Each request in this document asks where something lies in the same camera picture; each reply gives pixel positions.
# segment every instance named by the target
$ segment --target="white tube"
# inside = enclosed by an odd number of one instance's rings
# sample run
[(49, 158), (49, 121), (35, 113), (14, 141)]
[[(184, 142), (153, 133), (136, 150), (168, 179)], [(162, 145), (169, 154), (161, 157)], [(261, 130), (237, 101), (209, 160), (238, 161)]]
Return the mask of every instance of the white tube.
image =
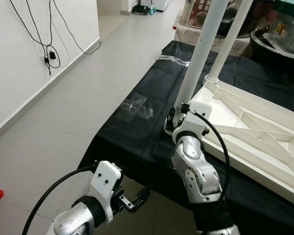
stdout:
[(208, 81), (217, 83), (219, 80), (219, 74), (220, 71), (225, 63), (225, 60), (227, 59), (231, 48), (233, 47), (233, 44), (236, 40), (237, 35), (239, 34), (241, 27), (243, 25), (243, 22), (246, 18), (246, 15), (249, 11), (249, 8), (251, 4), (253, 3), (253, 0), (243, 0), (241, 3), (241, 6), (236, 14), (236, 17), (231, 25), (231, 28), (222, 44), (222, 47), (219, 51), (219, 54), (210, 69), (209, 74), (205, 77)]
[(175, 115), (173, 118), (174, 127), (178, 121), (183, 118), (180, 112), (182, 103), (188, 104), (193, 96), (199, 76), (207, 60), (209, 51), (216, 37), (219, 25), (223, 18), (228, 0), (212, 0), (210, 9), (207, 13), (205, 22), (202, 26), (196, 47), (194, 49), (190, 65), (186, 71), (183, 83), (176, 98), (174, 108)]

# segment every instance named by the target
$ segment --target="white plastic frame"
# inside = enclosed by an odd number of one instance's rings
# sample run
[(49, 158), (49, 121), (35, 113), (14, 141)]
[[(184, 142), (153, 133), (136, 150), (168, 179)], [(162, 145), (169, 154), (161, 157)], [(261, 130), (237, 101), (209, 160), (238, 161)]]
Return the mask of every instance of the white plastic frame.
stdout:
[[(212, 106), (231, 165), (294, 203), (294, 112), (223, 82), (205, 82), (193, 100)], [(224, 160), (213, 132), (203, 140)]]

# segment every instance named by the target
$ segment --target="tiled floor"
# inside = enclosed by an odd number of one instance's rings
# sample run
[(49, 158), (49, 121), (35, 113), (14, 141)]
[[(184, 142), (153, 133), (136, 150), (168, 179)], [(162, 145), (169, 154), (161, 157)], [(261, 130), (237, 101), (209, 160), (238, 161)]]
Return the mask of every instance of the tiled floor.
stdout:
[[(128, 16), (0, 139), (0, 235), (19, 235), (37, 200), (75, 169), (94, 134), (174, 38), (172, 23), (182, 0), (164, 13)], [(44, 235), (50, 219), (87, 190), (91, 174), (63, 183), (42, 205), (29, 235)], [(123, 181), (129, 197), (142, 187)], [(192, 235), (192, 214), (152, 192), (136, 214), (125, 211), (97, 235)]]

